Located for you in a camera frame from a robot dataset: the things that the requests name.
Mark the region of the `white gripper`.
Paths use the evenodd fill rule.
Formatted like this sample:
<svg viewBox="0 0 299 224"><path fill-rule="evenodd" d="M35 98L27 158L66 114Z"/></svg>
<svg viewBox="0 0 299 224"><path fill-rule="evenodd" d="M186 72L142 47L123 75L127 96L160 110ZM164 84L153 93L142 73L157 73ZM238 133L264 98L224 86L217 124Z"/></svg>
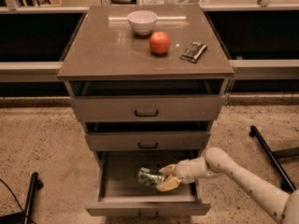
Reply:
<svg viewBox="0 0 299 224"><path fill-rule="evenodd" d="M177 164L169 164L161 168L159 172L169 177L156 186L159 191L169 191L176 189L181 184L191 184L197 179L206 177L208 167L203 157L180 161Z"/></svg>

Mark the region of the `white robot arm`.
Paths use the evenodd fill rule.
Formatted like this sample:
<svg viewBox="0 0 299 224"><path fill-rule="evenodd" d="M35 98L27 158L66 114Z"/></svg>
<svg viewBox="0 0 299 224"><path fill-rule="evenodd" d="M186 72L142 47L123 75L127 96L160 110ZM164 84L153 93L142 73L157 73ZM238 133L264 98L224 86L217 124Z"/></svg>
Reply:
<svg viewBox="0 0 299 224"><path fill-rule="evenodd" d="M199 158L169 164L159 172L166 176L157 186L159 191L169 191L181 184L187 185L199 179L225 174L277 224L299 224L299 190L289 194L275 187L237 164L218 147L208 148Z"/></svg>

